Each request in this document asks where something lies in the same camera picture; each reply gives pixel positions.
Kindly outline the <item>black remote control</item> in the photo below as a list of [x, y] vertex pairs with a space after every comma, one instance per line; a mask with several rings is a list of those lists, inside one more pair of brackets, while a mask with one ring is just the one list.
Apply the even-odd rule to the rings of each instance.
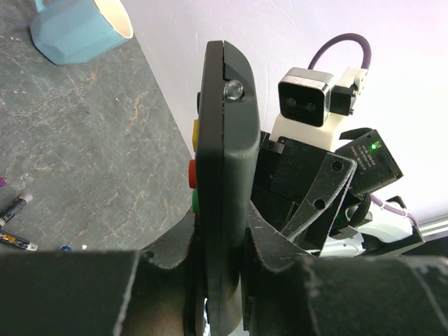
[[251, 203], [260, 121], [249, 61], [227, 41], [206, 45], [199, 95], [195, 178], [212, 335], [242, 319], [239, 274]]

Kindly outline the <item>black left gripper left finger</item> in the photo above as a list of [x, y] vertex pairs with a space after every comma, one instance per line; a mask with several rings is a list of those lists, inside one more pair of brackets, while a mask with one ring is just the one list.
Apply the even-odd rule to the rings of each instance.
[[144, 250], [4, 252], [2, 335], [201, 335], [189, 211]]

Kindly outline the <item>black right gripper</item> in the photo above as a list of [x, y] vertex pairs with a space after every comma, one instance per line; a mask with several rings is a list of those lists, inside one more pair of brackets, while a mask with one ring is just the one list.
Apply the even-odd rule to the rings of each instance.
[[356, 166], [351, 158], [261, 132], [251, 201], [289, 242], [319, 256]]

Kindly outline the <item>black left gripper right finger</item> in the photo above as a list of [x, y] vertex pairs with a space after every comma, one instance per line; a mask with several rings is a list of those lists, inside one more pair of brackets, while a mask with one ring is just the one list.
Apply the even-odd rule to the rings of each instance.
[[251, 335], [447, 334], [446, 258], [315, 258], [254, 207], [241, 291]]

